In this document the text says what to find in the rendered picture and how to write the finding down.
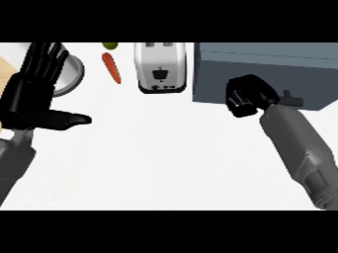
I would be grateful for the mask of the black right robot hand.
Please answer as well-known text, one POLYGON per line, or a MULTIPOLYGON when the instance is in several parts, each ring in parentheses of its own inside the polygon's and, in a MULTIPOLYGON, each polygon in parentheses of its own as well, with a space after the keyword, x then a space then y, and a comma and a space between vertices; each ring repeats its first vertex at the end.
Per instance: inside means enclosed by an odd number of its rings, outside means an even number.
POLYGON ((236 118, 253 116, 281 101, 276 90, 254 74, 232 78, 226 85, 226 106, 236 118))

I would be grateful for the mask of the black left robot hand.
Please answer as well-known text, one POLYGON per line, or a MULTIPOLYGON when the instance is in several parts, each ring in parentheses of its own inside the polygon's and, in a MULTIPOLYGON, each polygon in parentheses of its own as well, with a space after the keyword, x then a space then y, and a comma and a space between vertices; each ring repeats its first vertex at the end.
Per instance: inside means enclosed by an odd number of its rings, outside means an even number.
POLYGON ((52 109, 56 82, 68 56, 59 42, 31 43, 20 70, 12 75, 0 98, 3 128, 68 130, 91 123, 88 115, 52 109))

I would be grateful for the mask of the blue-grey drawer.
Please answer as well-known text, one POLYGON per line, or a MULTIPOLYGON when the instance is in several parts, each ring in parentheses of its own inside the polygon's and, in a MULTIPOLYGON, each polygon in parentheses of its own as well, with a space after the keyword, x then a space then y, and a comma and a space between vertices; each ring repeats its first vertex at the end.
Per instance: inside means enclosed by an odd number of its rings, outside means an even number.
POLYGON ((309 111, 338 100, 338 42, 198 42, 192 100, 222 104, 227 81, 257 75, 309 111))

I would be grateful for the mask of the white cup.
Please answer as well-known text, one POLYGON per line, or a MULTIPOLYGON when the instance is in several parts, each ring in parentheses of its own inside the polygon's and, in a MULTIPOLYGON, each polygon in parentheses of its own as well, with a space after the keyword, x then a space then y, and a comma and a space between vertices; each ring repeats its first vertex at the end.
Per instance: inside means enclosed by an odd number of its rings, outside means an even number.
POLYGON ((54 96, 68 94, 78 86, 84 77, 84 65, 77 56, 69 55, 63 63, 60 76, 56 82, 54 96))

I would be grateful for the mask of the white toaster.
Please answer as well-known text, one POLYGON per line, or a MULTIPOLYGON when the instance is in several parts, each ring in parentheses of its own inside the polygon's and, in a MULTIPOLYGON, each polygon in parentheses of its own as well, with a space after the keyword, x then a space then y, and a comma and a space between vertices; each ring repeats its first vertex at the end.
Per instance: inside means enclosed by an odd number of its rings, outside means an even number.
POLYGON ((145 94, 180 93, 186 87, 183 42, 136 42, 134 63, 145 94))

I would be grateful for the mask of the orange carrot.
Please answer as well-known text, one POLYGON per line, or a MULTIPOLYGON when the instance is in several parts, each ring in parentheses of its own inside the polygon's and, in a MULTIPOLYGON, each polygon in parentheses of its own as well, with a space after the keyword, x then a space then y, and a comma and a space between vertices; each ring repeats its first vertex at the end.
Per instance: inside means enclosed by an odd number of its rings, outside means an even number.
POLYGON ((105 66, 106 66, 106 68, 108 68, 108 71, 109 71, 109 73, 111 73, 111 76, 112 76, 115 82, 117 82, 118 84, 121 84, 120 71, 118 71, 118 68, 117 68, 117 64, 115 64, 115 61, 114 61, 114 57, 112 57, 112 55, 111 55, 108 52, 105 52, 105 53, 102 54, 102 60, 103 60, 105 66))

